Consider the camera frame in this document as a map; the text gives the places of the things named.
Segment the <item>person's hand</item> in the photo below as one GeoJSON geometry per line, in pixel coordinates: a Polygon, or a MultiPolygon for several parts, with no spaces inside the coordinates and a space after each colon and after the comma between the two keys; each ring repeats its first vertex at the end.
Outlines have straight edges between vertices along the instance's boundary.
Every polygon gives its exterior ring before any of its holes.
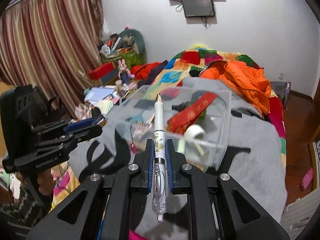
{"type": "MultiPolygon", "coordinates": [[[[15,173],[16,178],[21,182],[23,187],[31,191],[31,186],[26,181],[24,176],[20,172],[15,173]]],[[[55,182],[51,174],[51,169],[45,170],[37,174],[38,191],[44,196],[49,196],[53,193],[55,182]]]]}

